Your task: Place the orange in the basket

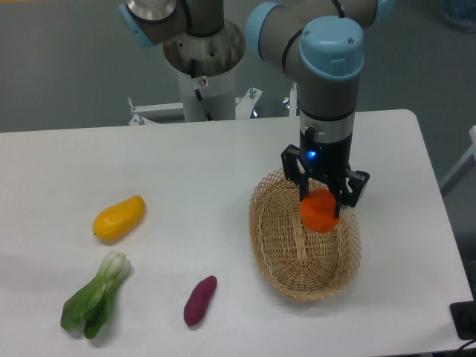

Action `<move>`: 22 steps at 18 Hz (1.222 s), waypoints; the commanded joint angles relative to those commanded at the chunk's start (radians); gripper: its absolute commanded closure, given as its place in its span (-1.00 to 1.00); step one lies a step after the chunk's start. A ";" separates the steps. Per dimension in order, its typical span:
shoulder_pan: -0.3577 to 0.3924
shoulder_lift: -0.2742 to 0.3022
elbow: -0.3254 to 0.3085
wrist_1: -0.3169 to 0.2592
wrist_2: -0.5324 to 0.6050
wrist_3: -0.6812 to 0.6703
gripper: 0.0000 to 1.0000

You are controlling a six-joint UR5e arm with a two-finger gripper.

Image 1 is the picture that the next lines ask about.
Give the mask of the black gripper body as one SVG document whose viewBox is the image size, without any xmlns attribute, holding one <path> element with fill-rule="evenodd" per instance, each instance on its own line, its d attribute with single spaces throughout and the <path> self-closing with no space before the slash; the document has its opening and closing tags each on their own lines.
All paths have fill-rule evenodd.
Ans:
<svg viewBox="0 0 476 357">
<path fill-rule="evenodd" d="M 350 167 L 352 137 L 353 134 L 350 134 L 344 140 L 332 143 L 308 143 L 307 136 L 301 132 L 299 158 L 305 171 L 327 186 L 341 184 Z"/>
</svg>

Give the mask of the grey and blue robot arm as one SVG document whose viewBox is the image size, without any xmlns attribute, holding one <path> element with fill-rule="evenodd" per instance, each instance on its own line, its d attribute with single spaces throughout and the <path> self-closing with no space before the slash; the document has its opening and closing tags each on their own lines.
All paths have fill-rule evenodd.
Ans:
<svg viewBox="0 0 476 357">
<path fill-rule="evenodd" d="M 236 117 L 234 70 L 246 51 L 280 69 L 297 90 L 300 143 L 282 155 L 287 180 L 309 195 L 324 183 L 333 210 L 358 203 L 368 173 L 350 168 L 350 147 L 364 64 L 363 30 L 387 17 L 393 1 L 267 1 L 244 28 L 225 18 L 222 1 L 123 1 L 119 12 L 135 40 L 161 45 L 179 78 L 185 119 Z"/>
</svg>

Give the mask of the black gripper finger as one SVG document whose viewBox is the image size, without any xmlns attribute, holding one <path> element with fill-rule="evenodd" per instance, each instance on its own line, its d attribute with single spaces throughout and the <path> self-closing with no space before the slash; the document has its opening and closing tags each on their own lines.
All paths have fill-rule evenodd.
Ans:
<svg viewBox="0 0 476 357">
<path fill-rule="evenodd" d="M 345 174 L 338 180 L 336 189 L 332 192 L 335 199 L 335 218 L 340 218 L 347 208 L 354 208 L 360 200 L 370 174 L 361 170 L 347 168 Z"/>
<path fill-rule="evenodd" d="M 309 177 L 299 167 L 300 149 L 293 144 L 288 145 L 281 153 L 281 161 L 286 180 L 295 184 L 299 190 L 299 201 L 302 202 L 309 194 Z"/>
</svg>

